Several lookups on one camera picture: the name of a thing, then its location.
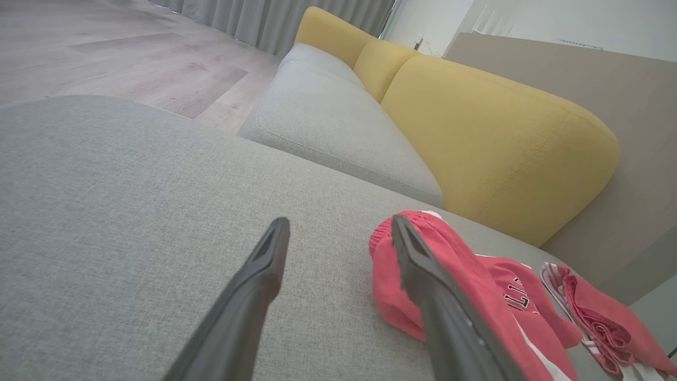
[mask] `curtain fold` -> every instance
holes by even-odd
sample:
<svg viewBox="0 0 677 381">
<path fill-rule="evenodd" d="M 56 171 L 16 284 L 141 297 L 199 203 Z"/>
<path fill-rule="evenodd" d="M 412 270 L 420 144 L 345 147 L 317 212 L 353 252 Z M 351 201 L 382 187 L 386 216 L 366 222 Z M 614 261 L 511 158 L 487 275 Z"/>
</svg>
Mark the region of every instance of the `curtain fold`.
<svg viewBox="0 0 677 381">
<path fill-rule="evenodd" d="M 320 7 L 378 36 L 394 0 L 151 0 L 277 56 L 284 56 L 306 8 Z"/>
</svg>

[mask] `wooden floor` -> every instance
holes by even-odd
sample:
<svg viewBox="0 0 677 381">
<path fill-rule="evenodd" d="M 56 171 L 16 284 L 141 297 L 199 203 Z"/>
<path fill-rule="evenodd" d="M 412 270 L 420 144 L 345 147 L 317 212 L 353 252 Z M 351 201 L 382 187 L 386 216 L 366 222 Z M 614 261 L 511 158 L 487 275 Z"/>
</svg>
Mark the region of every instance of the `wooden floor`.
<svg viewBox="0 0 677 381">
<path fill-rule="evenodd" d="M 0 0 L 0 108 L 98 94 L 235 134 L 279 63 L 146 0 Z"/>
</svg>

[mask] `red fabric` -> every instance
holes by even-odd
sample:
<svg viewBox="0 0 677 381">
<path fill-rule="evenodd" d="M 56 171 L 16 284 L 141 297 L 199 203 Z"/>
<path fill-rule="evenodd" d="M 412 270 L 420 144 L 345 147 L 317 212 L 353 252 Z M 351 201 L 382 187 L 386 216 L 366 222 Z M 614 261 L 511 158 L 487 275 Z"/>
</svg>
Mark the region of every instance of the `red fabric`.
<svg viewBox="0 0 677 381">
<path fill-rule="evenodd" d="M 412 222 L 528 379 L 551 380 L 552 376 L 524 340 L 520 326 L 548 360 L 571 380 L 577 380 L 563 345 L 575 346 L 581 340 L 581 332 L 570 321 L 559 317 L 530 268 L 506 258 L 476 256 L 446 222 L 435 216 L 413 211 L 400 214 Z M 420 312 L 400 288 L 391 222 L 389 218 L 376 228 L 369 242 L 374 262 L 372 292 L 386 321 L 424 341 Z"/>
<path fill-rule="evenodd" d="M 569 306 L 576 319 L 594 336 L 602 354 L 595 358 L 606 370 L 615 373 L 615 364 L 609 369 L 609 360 L 620 365 L 639 362 L 677 376 L 677 365 L 668 359 L 632 310 L 572 274 L 566 266 L 557 265 L 557 269 L 563 277 Z"/>
</svg>

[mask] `gray seat cushion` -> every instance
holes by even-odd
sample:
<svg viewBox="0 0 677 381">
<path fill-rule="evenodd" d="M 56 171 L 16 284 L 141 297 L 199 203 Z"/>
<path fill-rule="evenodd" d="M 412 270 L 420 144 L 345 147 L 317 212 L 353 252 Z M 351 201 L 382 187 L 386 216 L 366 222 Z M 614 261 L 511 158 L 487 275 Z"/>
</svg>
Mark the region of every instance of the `gray seat cushion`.
<svg viewBox="0 0 677 381">
<path fill-rule="evenodd" d="M 278 70 L 292 61 L 301 61 L 312 65 L 322 71 L 336 75 L 337 77 L 358 86 L 360 89 L 364 89 L 362 81 L 357 78 L 357 75 L 350 66 L 322 49 L 304 43 L 298 43 L 294 45 L 289 53 L 282 59 Z"/>
<path fill-rule="evenodd" d="M 440 187 L 369 93 L 287 62 L 239 135 L 438 207 Z"/>
<path fill-rule="evenodd" d="M 477 253 L 557 259 L 363 180 L 122 100 L 0 111 L 0 380 L 159 380 L 271 220 L 291 238 L 255 380 L 432 380 L 371 296 L 367 243 L 433 209 Z M 587 350 L 582 380 L 606 380 Z"/>
</svg>

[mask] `yellow fabric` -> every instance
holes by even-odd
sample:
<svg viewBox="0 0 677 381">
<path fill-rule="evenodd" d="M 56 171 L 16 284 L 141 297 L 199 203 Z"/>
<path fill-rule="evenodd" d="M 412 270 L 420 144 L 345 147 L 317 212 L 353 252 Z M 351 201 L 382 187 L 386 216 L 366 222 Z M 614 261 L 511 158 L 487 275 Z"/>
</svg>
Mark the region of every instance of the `yellow fabric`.
<svg viewBox="0 0 677 381">
<path fill-rule="evenodd" d="M 369 94 L 380 102 L 399 68 L 418 54 L 410 47 L 373 39 L 362 49 L 353 71 Z"/>
<path fill-rule="evenodd" d="M 535 246 L 599 194 L 619 160 L 615 136 L 580 106 L 439 58 L 408 60 L 381 106 L 449 212 Z"/>
<path fill-rule="evenodd" d="M 294 43 L 304 43 L 340 58 L 353 68 L 362 48 L 376 37 L 318 7 L 305 10 Z"/>
</svg>

